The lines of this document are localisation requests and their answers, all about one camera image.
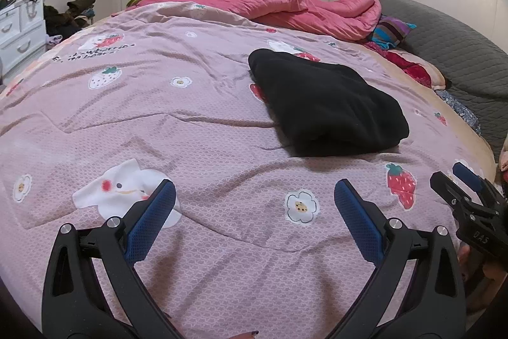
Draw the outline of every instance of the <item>quilted headboard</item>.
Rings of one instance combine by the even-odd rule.
[[[379,0],[383,14],[417,25],[399,46],[434,64],[472,110],[499,156],[508,131],[508,55],[455,18],[412,0]]]

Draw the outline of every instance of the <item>drawer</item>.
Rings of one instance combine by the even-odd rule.
[[[21,15],[21,32],[23,32],[44,19],[42,0],[38,0],[36,3],[23,3],[19,6],[19,13]]]
[[[19,30],[19,8],[14,8],[0,15],[0,44],[14,38]]]
[[[0,46],[0,61],[2,62],[2,74],[6,74],[17,63],[22,61],[41,45],[46,43],[46,28],[44,22],[10,43]]]

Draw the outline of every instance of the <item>pink comforter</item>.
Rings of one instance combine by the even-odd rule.
[[[265,25],[297,29],[335,39],[357,41],[371,33],[381,14],[379,0],[142,0],[137,7],[160,2],[196,2],[236,13]]]

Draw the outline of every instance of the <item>red strawberry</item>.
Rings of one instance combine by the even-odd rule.
[[[123,35],[112,35],[109,38],[104,39],[100,44],[97,44],[97,48],[104,48],[105,46],[113,45],[116,41],[119,41],[123,38]]]
[[[441,124],[443,125],[448,125],[446,124],[446,118],[444,118],[441,113],[434,113],[434,116],[439,120],[441,121]]]
[[[266,103],[266,97],[265,94],[263,94],[263,91],[261,91],[261,88],[257,84],[251,84],[250,85],[251,91],[254,94],[254,96],[264,103]]]
[[[309,54],[308,52],[300,52],[299,54],[295,54],[296,56],[300,58],[308,59],[309,61],[319,62],[321,59],[316,58],[314,55]]]
[[[416,180],[410,172],[402,169],[396,164],[387,164],[388,167],[388,188],[392,194],[396,194],[400,204],[409,210],[415,203]]]

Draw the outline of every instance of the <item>red cheek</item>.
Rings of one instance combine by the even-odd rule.
[[[102,182],[102,191],[104,192],[108,192],[111,190],[111,181],[109,180],[104,180]]]

